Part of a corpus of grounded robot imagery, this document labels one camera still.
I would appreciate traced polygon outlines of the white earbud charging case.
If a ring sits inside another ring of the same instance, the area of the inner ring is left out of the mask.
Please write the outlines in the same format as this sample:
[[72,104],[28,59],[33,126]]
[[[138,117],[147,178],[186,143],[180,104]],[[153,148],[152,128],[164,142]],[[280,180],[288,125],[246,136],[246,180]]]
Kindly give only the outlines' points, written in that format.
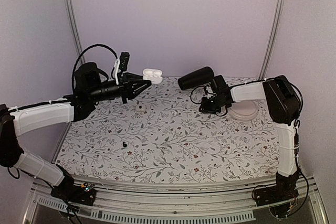
[[149,69],[143,70],[143,80],[150,80],[152,84],[160,84],[163,80],[162,71],[159,69]]

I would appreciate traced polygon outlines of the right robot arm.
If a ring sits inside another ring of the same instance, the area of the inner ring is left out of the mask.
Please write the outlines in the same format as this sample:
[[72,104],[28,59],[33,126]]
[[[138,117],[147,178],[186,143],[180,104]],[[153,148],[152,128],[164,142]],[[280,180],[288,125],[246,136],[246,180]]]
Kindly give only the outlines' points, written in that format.
[[227,113],[234,103],[266,101],[268,113],[276,124],[279,141],[279,166],[271,196],[276,201],[284,200],[291,194],[300,176],[297,156],[299,117],[303,108],[301,92],[283,75],[234,86],[229,86],[222,76],[215,76],[210,87],[212,96],[202,97],[199,106],[201,113],[217,114],[222,108]]

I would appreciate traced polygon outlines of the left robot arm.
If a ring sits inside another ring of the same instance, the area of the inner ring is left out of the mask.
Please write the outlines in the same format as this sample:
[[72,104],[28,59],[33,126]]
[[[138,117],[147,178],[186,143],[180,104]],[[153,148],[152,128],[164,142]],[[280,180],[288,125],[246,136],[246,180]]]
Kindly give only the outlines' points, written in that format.
[[125,64],[116,60],[114,78],[101,81],[107,74],[94,62],[75,71],[76,87],[71,95],[23,107],[1,105],[1,166],[14,167],[43,179],[67,200],[78,195],[78,188],[66,171],[20,147],[17,138],[42,127],[86,119],[100,101],[121,98],[123,103],[134,99],[153,83],[162,81],[162,71],[144,69],[142,75],[127,73]]

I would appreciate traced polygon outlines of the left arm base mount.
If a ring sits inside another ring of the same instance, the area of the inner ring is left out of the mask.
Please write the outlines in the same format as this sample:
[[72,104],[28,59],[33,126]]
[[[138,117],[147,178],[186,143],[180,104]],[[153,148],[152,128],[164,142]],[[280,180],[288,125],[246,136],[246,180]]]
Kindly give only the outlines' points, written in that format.
[[97,191],[93,183],[74,185],[73,182],[65,182],[51,190],[51,196],[55,198],[86,206],[93,206],[96,194]]

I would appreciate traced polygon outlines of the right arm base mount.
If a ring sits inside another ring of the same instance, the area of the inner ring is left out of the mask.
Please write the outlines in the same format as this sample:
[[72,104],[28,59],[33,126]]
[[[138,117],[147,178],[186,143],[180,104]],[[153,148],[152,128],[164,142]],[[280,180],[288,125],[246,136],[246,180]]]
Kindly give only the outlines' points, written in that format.
[[251,193],[251,197],[256,202],[257,206],[270,205],[289,199],[296,199],[298,196],[299,193],[295,188],[283,192],[277,190],[277,186],[267,187],[264,185],[256,186]]

